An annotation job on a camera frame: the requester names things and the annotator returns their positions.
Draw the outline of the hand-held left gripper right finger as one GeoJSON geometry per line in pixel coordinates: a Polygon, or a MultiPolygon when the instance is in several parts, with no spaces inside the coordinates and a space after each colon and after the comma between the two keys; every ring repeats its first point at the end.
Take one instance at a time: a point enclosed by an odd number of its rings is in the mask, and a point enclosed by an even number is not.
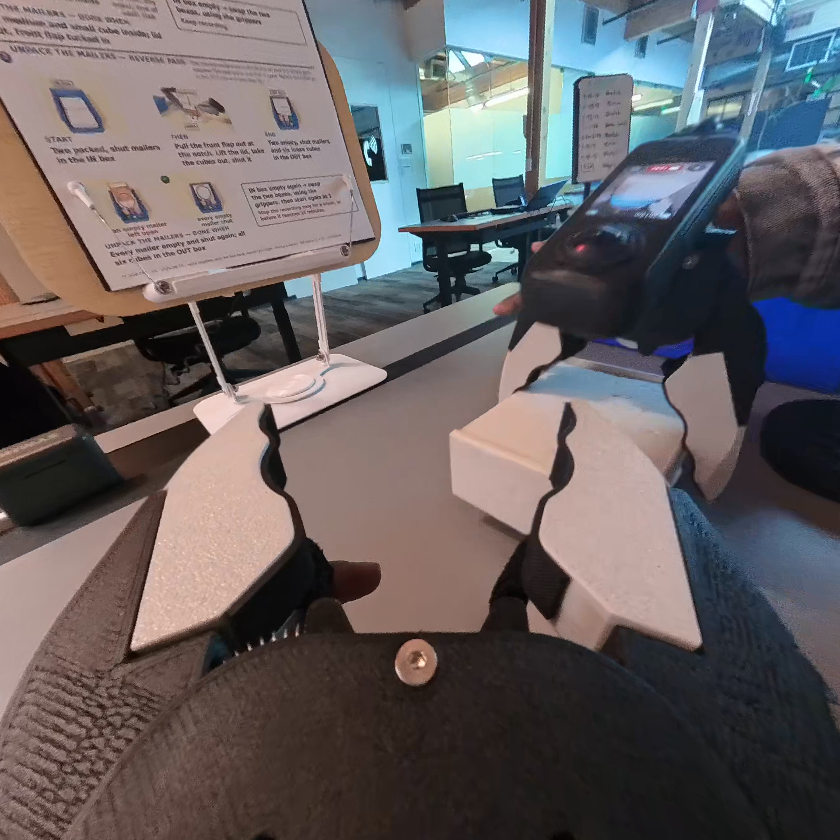
{"type": "Polygon", "coordinates": [[[563,409],[550,490],[534,514],[534,606],[590,650],[617,629],[702,647],[669,488],[631,438],[585,402],[563,409]]]}

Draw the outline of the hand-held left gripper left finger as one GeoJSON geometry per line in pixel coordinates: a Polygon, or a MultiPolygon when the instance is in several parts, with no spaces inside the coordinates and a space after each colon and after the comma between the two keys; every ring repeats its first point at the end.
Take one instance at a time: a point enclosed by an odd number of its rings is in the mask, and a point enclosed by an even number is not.
{"type": "Polygon", "coordinates": [[[286,493],[271,408],[239,407],[169,481],[133,626],[142,655],[219,627],[289,561],[306,532],[286,493]]]}

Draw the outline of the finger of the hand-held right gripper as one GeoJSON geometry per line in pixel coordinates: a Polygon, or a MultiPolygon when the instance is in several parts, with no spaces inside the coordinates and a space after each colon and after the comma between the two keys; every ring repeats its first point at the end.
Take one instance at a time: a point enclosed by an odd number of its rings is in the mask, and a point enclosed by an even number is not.
{"type": "Polygon", "coordinates": [[[714,501],[732,478],[747,431],[736,416],[723,354],[689,355],[665,378],[664,389],[684,424],[694,484],[714,501]]]}
{"type": "Polygon", "coordinates": [[[578,337],[541,322],[517,320],[501,369],[498,402],[533,383],[543,371],[581,351],[582,339],[578,337]]]}

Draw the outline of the white mailer box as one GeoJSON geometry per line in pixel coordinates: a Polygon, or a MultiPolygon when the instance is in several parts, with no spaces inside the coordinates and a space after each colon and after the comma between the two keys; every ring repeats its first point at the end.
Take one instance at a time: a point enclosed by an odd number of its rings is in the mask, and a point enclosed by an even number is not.
{"type": "Polygon", "coordinates": [[[608,365],[567,360],[527,391],[502,399],[449,436],[454,495],[510,529],[530,531],[550,470],[560,422],[571,404],[591,437],[628,443],[671,480],[682,458],[685,425],[660,381],[608,365]]]}

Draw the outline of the blue plastic bin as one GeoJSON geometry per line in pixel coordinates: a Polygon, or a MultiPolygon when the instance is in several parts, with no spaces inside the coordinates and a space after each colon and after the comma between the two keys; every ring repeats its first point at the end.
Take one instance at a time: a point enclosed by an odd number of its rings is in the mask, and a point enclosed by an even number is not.
{"type": "Polygon", "coordinates": [[[765,382],[825,394],[838,393],[838,309],[808,307],[788,298],[756,302],[745,294],[720,297],[710,316],[687,339],[659,345],[652,354],[676,360],[687,351],[721,354],[731,392],[752,399],[765,382]]]}

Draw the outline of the person's right forearm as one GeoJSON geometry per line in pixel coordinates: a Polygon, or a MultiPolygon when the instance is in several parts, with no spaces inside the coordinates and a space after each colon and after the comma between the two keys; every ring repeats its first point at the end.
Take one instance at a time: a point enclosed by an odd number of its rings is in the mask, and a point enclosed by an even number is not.
{"type": "Polygon", "coordinates": [[[839,145],[779,150],[748,164],[734,193],[754,301],[839,308],[839,145]]]}

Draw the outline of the person's right hand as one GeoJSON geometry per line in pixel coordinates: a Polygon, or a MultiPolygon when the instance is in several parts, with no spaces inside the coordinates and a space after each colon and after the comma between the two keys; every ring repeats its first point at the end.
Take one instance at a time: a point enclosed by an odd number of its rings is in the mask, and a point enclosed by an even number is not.
{"type": "Polygon", "coordinates": [[[719,206],[715,226],[731,232],[728,256],[742,276],[749,273],[749,242],[747,224],[737,192],[732,191],[719,206]]]}

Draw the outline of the person's left hand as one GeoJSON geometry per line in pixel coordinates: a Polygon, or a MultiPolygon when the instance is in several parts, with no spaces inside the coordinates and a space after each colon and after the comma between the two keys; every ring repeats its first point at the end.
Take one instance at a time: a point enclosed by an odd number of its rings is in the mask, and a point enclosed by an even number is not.
{"type": "Polygon", "coordinates": [[[382,567],[371,561],[334,561],[331,597],[341,602],[358,601],[372,594],[382,581],[382,567]]]}

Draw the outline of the open laptop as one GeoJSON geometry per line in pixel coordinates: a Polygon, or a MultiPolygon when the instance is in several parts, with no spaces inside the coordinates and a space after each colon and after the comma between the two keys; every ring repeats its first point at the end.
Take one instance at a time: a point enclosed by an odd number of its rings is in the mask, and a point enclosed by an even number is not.
{"type": "Polygon", "coordinates": [[[552,207],[561,197],[562,190],[568,181],[568,179],[563,179],[540,187],[525,203],[523,212],[532,214],[552,207]]]}

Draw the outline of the wooden office table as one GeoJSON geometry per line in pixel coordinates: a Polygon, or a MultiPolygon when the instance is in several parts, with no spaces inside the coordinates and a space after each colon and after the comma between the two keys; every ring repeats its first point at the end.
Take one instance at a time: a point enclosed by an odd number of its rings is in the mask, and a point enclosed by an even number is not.
{"type": "Polygon", "coordinates": [[[467,286],[466,278],[487,266],[477,258],[484,245],[514,242],[518,246],[518,258],[513,263],[514,277],[519,280],[535,235],[543,228],[561,224],[573,210],[575,205],[562,197],[556,203],[531,212],[509,208],[498,213],[450,215],[446,219],[399,227],[400,234],[421,240],[423,263],[430,259],[433,263],[426,269],[437,280],[437,295],[424,303],[423,313],[444,308],[460,301],[463,296],[473,297],[478,293],[467,286]]]}

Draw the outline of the white whiteboard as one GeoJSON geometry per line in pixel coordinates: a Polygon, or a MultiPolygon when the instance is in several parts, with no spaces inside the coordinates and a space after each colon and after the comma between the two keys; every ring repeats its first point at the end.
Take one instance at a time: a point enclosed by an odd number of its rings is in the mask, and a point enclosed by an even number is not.
{"type": "Polygon", "coordinates": [[[634,80],[625,73],[574,82],[572,182],[604,181],[628,154],[634,80]]]}

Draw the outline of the black plastic box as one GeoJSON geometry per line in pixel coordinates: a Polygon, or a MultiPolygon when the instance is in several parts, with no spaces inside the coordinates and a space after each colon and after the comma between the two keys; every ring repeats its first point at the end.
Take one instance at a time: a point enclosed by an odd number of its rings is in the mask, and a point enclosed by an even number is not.
{"type": "Polygon", "coordinates": [[[18,527],[47,522],[123,481],[95,437],[75,424],[1,450],[1,509],[18,527]]]}

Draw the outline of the clear white document stand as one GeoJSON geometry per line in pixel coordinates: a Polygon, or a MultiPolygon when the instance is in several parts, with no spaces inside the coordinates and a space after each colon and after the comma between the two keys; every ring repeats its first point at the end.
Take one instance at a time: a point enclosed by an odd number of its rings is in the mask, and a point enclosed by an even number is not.
{"type": "Polygon", "coordinates": [[[142,287],[143,297],[151,303],[185,303],[208,352],[222,395],[208,397],[196,404],[194,412],[210,434],[241,413],[249,403],[267,406],[269,418],[281,431],[383,383],[386,378],[383,369],[332,352],[329,346],[319,270],[334,262],[348,261],[350,256],[351,244],[341,243],[326,248],[309,248],[280,258],[280,267],[294,278],[309,277],[311,281],[318,353],[313,360],[264,374],[253,383],[246,384],[243,391],[223,372],[222,362],[212,347],[197,305],[201,293],[232,288],[235,269],[213,268],[174,279],[161,279],[141,269],[147,279],[142,287]]]}

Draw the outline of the wooden post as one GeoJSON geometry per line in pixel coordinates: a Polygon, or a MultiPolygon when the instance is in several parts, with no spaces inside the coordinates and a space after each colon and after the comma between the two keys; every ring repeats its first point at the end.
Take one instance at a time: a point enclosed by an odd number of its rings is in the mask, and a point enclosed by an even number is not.
{"type": "Polygon", "coordinates": [[[530,1],[528,108],[524,185],[533,196],[543,183],[550,121],[550,83],[555,21],[554,1],[530,1]]]}

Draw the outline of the black phone wall sign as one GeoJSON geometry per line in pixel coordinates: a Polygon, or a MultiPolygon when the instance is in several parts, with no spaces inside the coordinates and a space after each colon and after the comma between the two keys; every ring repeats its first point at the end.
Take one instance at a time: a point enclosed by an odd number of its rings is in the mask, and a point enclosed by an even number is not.
{"type": "Polygon", "coordinates": [[[379,110],[376,106],[350,106],[353,125],[371,183],[387,182],[385,147],[379,110]]]}

